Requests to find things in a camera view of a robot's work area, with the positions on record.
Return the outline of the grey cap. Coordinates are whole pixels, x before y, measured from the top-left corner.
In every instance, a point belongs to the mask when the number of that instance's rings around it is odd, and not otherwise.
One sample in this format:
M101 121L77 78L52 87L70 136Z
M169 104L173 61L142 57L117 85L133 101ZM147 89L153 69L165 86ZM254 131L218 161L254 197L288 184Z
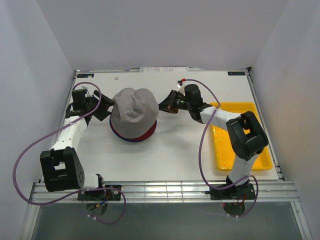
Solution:
M110 128L127 142L142 142L155 132L159 105L153 93L145 88L124 88L112 99Z

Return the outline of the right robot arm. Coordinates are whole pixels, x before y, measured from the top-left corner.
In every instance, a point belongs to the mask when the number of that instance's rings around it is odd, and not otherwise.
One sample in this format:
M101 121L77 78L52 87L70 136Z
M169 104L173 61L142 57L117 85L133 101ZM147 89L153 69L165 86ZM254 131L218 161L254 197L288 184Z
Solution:
M179 110L188 111L191 118L208 129L210 126L227 131L235 159L225 184L208 184L206 194L211 199L237 199L251 190L250 178L253 165L258 156L269 144L269 140L255 114L251 111L238 114L222 110L203 101L196 84L184 87L184 93L172 90L159 105L159 110L177 114Z

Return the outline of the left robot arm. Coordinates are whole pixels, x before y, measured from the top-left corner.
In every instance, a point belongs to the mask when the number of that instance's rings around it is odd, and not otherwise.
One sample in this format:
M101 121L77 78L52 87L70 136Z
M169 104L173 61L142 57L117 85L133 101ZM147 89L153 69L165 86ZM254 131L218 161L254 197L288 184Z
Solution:
M72 91L72 103L66 110L64 129L51 149L40 154L43 179L48 192L88 190L95 200L106 195L102 176L85 172L77 148L91 118L95 117L102 122L111 114L108 109L113 105L114 101L98 90L92 95L85 89Z

